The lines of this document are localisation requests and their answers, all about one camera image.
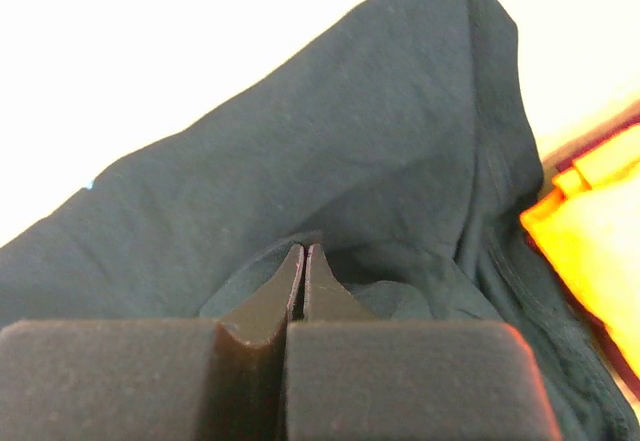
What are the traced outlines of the black t shirt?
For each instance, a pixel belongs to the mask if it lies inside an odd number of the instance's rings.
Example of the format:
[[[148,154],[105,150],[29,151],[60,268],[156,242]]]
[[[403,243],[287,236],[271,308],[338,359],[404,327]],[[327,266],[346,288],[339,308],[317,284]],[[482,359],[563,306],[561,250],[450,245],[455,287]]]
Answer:
[[[532,347],[567,440],[639,424],[519,216],[543,170],[497,0],[367,0],[1,251],[1,322],[216,317],[296,242],[392,319],[489,319]]]

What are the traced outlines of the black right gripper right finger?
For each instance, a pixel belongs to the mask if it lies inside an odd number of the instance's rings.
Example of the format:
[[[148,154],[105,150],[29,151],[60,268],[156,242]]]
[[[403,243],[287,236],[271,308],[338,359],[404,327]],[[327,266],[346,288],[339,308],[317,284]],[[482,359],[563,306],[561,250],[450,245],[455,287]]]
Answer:
[[[287,330],[290,440],[558,440],[534,354],[495,321],[379,320],[305,263],[303,317]]]

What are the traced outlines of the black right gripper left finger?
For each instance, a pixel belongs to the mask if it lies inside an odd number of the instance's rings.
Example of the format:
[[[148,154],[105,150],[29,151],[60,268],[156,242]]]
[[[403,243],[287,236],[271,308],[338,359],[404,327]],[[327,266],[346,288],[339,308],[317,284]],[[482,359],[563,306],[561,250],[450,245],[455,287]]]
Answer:
[[[1,333],[5,440],[275,440],[305,251],[219,319],[20,321]]]

